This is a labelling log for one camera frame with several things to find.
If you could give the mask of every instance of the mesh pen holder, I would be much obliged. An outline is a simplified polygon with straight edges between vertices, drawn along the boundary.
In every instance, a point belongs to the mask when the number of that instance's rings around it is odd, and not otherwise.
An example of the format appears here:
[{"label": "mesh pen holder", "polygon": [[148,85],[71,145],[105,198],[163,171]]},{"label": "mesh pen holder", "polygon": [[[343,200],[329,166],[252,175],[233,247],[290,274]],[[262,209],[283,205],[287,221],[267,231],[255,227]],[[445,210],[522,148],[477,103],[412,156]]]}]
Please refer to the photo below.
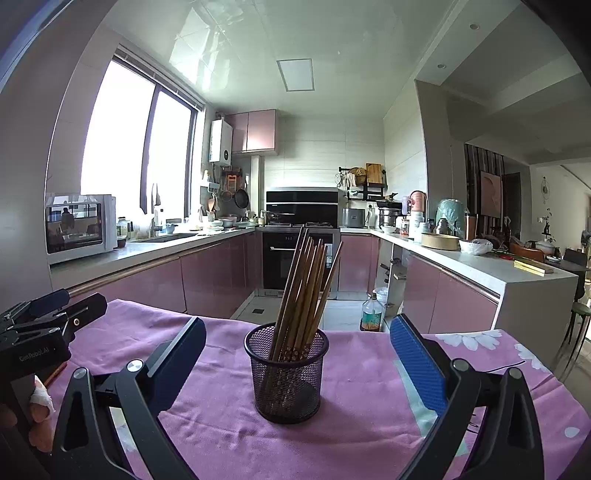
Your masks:
[{"label": "mesh pen holder", "polygon": [[251,358],[255,407],[274,423],[299,423],[320,408],[322,361],[329,340],[317,330],[306,359],[273,362],[268,358],[274,330],[275,323],[261,325],[244,339],[244,349]]}]

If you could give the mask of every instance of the water heater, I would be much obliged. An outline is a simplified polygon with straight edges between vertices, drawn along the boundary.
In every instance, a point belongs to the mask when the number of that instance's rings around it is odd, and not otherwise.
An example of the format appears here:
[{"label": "water heater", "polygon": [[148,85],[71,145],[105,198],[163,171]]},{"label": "water heater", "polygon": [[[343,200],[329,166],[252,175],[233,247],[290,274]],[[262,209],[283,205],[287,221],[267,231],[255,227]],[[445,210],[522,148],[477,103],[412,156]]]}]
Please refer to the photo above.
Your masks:
[{"label": "water heater", "polygon": [[229,167],[232,160],[232,127],[224,120],[212,122],[212,140],[209,144],[209,161]]}]

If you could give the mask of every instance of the countertop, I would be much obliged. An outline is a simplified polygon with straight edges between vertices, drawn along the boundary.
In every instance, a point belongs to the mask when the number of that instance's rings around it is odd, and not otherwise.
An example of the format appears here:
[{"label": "countertop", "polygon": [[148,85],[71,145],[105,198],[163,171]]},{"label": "countertop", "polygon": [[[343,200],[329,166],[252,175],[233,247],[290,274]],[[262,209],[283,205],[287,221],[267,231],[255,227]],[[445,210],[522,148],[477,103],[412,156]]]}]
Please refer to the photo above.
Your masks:
[{"label": "countertop", "polygon": [[407,236],[398,235],[397,233],[388,235],[377,230],[370,230],[370,232],[372,235],[421,255],[499,295],[503,294],[505,286],[508,283],[551,281],[576,276],[559,268],[554,268],[552,273],[540,277],[539,275],[515,268],[511,260],[504,260],[492,254],[469,255],[459,250],[436,250],[423,247],[420,243],[414,242]]},{"label": "countertop", "polygon": [[[241,230],[222,231],[208,236],[179,238],[162,243],[127,242],[123,248],[117,248],[112,252],[51,265],[51,284],[54,291],[60,288],[72,288],[126,268],[178,254],[190,248],[244,235],[254,230],[255,227],[248,227]],[[177,228],[174,233],[183,233],[183,230]]]}]

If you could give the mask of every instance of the white wall tile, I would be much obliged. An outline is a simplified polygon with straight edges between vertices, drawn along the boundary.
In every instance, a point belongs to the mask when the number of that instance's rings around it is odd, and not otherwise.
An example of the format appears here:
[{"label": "white wall tile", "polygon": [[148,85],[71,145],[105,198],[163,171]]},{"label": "white wall tile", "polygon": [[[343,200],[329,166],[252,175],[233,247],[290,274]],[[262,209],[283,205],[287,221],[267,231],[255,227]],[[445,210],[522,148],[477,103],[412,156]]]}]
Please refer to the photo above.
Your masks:
[{"label": "white wall tile", "polygon": [[265,158],[265,189],[335,187],[339,167],[384,163],[382,119],[285,116],[278,138],[279,158]]}]

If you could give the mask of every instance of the book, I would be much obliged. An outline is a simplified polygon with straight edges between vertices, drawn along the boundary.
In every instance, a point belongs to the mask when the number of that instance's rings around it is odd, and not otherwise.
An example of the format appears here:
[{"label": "book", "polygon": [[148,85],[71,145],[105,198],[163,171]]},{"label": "book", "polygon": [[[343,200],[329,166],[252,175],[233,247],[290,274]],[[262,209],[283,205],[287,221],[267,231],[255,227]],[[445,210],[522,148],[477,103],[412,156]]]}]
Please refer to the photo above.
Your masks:
[{"label": "book", "polygon": [[542,273],[552,273],[554,271],[553,267],[546,265],[545,263],[530,260],[529,258],[516,258],[514,263],[521,264],[531,270],[536,270]]},{"label": "book", "polygon": [[540,277],[545,276],[545,272],[534,270],[532,268],[529,268],[527,265],[522,264],[522,263],[519,263],[519,262],[516,262],[516,261],[513,263],[513,266],[515,268],[519,268],[520,270],[524,270],[526,272],[533,273],[534,275],[539,275]]}]

